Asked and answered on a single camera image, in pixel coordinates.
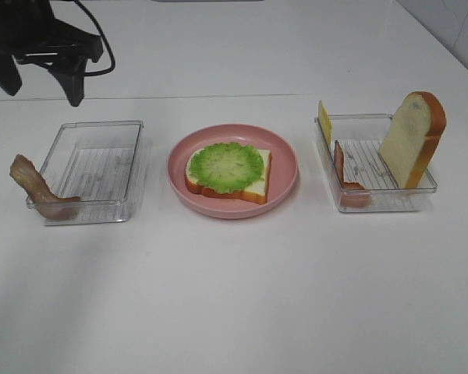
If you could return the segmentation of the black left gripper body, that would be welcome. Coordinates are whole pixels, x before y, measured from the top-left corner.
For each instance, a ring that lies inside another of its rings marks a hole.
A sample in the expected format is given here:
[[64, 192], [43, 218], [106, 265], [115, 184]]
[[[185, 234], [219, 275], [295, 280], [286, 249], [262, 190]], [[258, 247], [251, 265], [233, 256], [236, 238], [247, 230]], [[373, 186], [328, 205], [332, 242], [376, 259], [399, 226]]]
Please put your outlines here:
[[0, 55], [15, 64], [51, 66], [60, 58], [98, 62], [102, 38], [78, 29], [53, 13], [49, 1], [0, 1]]

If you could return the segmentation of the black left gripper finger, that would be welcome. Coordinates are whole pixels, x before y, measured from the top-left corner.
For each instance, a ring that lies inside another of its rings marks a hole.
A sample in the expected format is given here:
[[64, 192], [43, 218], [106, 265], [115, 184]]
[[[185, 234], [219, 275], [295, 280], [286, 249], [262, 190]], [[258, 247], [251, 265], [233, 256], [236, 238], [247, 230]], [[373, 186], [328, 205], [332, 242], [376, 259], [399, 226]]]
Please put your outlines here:
[[11, 55], [0, 55], [0, 87], [15, 96], [22, 86], [18, 69]]
[[84, 98], [84, 74], [87, 58], [60, 58], [49, 68], [71, 106], [78, 107]]

